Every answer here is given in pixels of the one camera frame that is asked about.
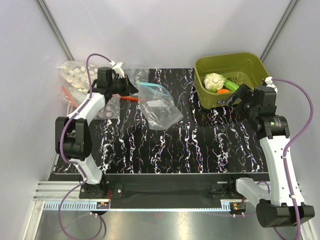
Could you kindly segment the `green vegetable toy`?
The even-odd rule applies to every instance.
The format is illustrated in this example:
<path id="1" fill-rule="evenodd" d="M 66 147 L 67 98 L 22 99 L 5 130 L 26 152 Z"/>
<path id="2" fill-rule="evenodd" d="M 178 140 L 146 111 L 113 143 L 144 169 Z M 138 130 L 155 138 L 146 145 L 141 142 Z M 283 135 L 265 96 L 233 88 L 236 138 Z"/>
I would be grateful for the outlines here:
<path id="1" fill-rule="evenodd" d="M 224 88 L 228 89 L 231 92 L 235 92 L 239 88 L 239 86 L 231 80 L 226 80 L 224 83 Z"/>

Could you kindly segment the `white cauliflower toy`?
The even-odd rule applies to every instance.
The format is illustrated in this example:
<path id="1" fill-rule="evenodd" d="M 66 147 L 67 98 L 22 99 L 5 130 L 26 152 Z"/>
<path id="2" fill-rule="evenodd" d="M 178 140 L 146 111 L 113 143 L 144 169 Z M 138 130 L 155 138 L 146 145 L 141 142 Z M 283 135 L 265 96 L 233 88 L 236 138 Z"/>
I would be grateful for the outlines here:
<path id="1" fill-rule="evenodd" d="M 217 93 L 218 90 L 222 89 L 227 79 L 217 73 L 208 73 L 205 75 L 203 84 L 206 90 L 211 93 Z"/>

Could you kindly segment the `clear blue-zipper bag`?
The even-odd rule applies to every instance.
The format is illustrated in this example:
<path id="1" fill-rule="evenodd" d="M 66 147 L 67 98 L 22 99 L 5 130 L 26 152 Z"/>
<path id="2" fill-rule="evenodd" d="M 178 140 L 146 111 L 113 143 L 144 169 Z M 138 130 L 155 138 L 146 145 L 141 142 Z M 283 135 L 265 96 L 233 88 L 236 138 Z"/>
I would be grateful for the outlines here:
<path id="1" fill-rule="evenodd" d="M 183 119 L 171 93 L 162 85 L 136 80 L 133 86 L 138 89 L 139 109 L 147 120 L 148 127 L 164 131 Z"/>

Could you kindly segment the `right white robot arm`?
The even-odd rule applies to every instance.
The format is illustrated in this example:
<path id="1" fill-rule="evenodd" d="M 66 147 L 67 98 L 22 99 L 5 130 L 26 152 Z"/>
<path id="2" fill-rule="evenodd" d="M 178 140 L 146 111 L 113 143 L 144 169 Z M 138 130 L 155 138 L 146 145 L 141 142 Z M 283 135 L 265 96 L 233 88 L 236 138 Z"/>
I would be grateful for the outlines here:
<path id="1" fill-rule="evenodd" d="M 232 198 L 244 196 L 255 207 L 259 224 L 264 228 L 303 224 L 315 216 L 299 189 L 287 144 L 290 130 L 287 119 L 276 115 L 275 88 L 242 84 L 229 98 L 230 106 L 240 100 L 236 112 L 255 131 L 265 155 L 271 190 L 266 191 L 250 177 L 240 177 L 227 185 Z"/>

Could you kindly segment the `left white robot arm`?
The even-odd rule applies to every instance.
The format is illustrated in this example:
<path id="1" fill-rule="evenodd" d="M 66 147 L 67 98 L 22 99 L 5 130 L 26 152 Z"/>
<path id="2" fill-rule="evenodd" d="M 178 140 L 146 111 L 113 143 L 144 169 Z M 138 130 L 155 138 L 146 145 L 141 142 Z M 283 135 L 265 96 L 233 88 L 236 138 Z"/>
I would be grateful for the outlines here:
<path id="1" fill-rule="evenodd" d="M 106 178 L 92 157 L 89 125 L 113 95 L 129 96 L 138 92 L 127 74 L 118 73 L 89 81 L 89 92 L 79 107 L 55 120 L 55 150 L 63 161 L 76 167 L 82 176 L 79 184 L 90 195 L 103 198 L 108 193 Z"/>

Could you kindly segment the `bag of white discs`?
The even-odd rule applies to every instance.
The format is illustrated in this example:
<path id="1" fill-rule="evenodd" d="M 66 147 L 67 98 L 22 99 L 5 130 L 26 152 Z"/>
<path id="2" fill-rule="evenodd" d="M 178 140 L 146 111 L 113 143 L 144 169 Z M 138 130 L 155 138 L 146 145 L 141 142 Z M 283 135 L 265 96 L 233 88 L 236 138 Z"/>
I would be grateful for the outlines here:
<path id="1" fill-rule="evenodd" d="M 90 89 L 86 65 L 70 60 L 57 67 L 60 76 L 78 91 L 87 93 Z"/>

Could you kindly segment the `clear red-zipper bag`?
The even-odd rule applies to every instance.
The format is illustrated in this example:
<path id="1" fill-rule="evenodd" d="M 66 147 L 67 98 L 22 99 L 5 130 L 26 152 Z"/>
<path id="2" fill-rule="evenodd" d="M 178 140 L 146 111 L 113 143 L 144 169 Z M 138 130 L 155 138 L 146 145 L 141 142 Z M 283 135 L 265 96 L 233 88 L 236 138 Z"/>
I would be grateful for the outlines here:
<path id="1" fill-rule="evenodd" d="M 69 113 L 71 109 L 76 109 L 85 100 L 86 93 L 82 92 L 81 89 L 69 86 L 65 87 L 62 85 L 60 87 L 60 98 L 68 105 L 67 112 Z"/>

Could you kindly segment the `orange carrot toy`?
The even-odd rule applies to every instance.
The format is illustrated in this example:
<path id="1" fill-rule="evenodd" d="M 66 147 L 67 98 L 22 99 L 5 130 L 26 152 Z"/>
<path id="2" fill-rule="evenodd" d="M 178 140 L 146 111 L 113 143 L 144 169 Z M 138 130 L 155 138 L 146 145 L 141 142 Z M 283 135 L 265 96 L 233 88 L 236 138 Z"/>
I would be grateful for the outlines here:
<path id="1" fill-rule="evenodd" d="M 223 93 L 229 93 L 230 91 L 228 89 L 225 89 L 225 88 L 222 88 L 222 89 L 219 89 L 216 93 L 217 94 L 223 94 Z"/>

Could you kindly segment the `olive green plastic bin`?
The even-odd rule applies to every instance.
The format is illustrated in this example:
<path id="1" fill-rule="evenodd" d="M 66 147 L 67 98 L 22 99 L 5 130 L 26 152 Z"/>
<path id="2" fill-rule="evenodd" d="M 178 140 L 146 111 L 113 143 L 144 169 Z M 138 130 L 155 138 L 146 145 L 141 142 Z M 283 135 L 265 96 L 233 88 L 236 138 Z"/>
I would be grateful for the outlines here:
<path id="1" fill-rule="evenodd" d="M 215 73 L 237 84 L 248 85 L 251 89 L 259 86 L 262 79 L 269 76 L 260 58 L 250 52 L 238 52 L 201 57 L 194 63 L 194 85 L 200 102 L 205 109 L 221 107 L 224 99 L 232 95 L 227 93 L 212 93 L 205 89 L 204 78 Z"/>

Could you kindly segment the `black marble pattern mat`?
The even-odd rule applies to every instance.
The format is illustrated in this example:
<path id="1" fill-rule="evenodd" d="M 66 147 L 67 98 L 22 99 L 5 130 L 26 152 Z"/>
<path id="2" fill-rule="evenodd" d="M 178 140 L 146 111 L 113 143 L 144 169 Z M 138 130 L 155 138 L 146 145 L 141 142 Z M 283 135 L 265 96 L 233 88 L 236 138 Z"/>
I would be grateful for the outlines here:
<path id="1" fill-rule="evenodd" d="M 150 69 L 183 118 L 151 130 L 137 102 L 121 100 L 118 119 L 90 124 L 92 156 L 106 174 L 257 173 L 268 170 L 256 134 L 232 107 L 201 107 L 191 68 Z"/>

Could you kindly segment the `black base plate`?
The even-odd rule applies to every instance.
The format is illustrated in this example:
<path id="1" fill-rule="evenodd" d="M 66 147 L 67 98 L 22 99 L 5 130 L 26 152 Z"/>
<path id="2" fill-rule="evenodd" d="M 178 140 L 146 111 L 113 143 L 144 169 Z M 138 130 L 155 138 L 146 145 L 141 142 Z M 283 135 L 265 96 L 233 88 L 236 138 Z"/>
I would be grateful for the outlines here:
<path id="1" fill-rule="evenodd" d="M 106 174 L 103 191 L 84 185 L 81 199 L 111 201 L 112 209 L 160 210 L 219 208 L 220 200 L 242 201 L 232 173 Z"/>

